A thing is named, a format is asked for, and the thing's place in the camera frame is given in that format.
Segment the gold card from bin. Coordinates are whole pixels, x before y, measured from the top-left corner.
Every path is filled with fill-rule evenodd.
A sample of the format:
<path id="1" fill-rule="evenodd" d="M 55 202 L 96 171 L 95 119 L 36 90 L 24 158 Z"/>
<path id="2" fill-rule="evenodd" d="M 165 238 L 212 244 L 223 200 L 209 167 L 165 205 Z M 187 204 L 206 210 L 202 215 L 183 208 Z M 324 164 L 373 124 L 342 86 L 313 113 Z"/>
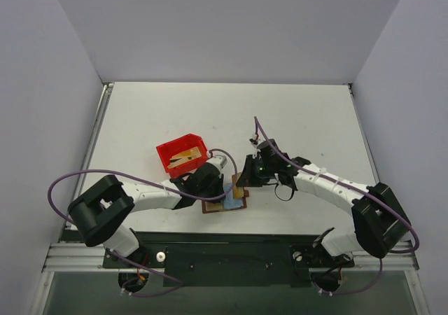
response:
<path id="1" fill-rule="evenodd" d="M 232 182 L 234 183 L 234 186 L 232 188 L 232 196 L 235 200 L 244 198 L 244 188 L 237 186 L 237 181 L 239 180 L 240 176 L 241 172 L 232 175 Z"/>

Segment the brown leather card holder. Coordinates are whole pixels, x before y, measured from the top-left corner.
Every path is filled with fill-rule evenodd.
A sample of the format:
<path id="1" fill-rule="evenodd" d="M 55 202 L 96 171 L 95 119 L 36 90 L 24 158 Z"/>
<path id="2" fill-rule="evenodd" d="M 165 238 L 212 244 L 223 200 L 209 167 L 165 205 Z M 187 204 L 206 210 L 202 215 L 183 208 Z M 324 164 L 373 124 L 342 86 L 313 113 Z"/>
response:
<path id="1" fill-rule="evenodd" d="M 242 199 L 234 199 L 231 191 L 219 203 L 202 201 L 202 213 L 212 214 L 212 213 L 246 209 L 247 208 L 246 201 L 249 198 L 249 196 L 250 196 L 249 191 L 244 188 L 244 198 Z"/>

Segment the red plastic bin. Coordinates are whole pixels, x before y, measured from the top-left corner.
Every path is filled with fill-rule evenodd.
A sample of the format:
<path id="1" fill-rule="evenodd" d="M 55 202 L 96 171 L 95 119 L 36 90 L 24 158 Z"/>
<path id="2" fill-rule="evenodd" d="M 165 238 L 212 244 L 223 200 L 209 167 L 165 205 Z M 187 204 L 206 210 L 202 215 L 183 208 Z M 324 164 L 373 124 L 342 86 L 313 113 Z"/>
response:
<path id="1" fill-rule="evenodd" d="M 202 137 L 186 134 L 156 147 L 162 166 L 172 178 L 191 172 L 207 159 L 207 147 Z"/>

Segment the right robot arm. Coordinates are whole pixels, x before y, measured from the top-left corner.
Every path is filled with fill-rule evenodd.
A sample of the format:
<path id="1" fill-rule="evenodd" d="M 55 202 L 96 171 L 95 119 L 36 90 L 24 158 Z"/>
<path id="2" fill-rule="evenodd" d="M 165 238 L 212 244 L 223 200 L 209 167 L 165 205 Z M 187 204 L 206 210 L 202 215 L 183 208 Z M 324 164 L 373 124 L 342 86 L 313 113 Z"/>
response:
<path id="1" fill-rule="evenodd" d="M 384 183 L 363 185 L 340 178 L 302 157 L 289 158 L 274 139 L 249 140 L 254 154 L 246 156 L 237 186 L 261 188 L 281 186 L 307 193 L 331 203 L 353 219 L 347 230 L 331 227 L 314 240 L 312 255 L 320 265 L 329 265 L 338 256 L 365 251 L 384 258 L 405 236 L 410 221 L 398 199 Z"/>

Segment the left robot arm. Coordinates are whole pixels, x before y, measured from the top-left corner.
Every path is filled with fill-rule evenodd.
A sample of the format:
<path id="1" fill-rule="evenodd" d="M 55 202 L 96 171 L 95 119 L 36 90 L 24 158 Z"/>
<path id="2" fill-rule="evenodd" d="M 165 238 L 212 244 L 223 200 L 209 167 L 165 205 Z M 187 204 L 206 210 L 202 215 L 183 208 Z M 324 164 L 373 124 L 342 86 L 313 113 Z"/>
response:
<path id="1" fill-rule="evenodd" d="M 222 195 L 225 163 L 224 157 L 213 157 L 194 173 L 163 181 L 159 188 L 106 175 L 70 203 L 69 216 L 86 246 L 102 244 L 119 253 L 126 266 L 136 267 L 144 259 L 144 250 L 135 233 L 123 225 L 126 217 L 149 209 L 184 209 L 200 197 Z"/>

